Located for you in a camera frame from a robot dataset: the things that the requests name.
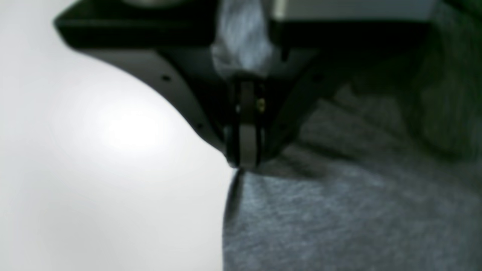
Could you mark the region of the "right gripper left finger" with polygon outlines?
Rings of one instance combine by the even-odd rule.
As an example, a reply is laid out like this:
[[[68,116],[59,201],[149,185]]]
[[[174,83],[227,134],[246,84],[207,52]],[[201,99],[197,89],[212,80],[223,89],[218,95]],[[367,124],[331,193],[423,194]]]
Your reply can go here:
[[[215,70],[217,0],[142,8],[78,0],[53,24],[72,50],[134,76],[165,98],[232,167],[239,167],[234,91]]]

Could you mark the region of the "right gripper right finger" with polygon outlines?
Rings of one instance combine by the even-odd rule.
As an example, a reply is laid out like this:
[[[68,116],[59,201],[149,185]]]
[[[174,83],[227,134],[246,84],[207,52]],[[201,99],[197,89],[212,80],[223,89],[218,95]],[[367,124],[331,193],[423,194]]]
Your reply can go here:
[[[269,21],[275,49],[260,83],[255,165],[294,140],[318,99],[334,96],[354,75],[416,48],[428,32],[423,21]]]

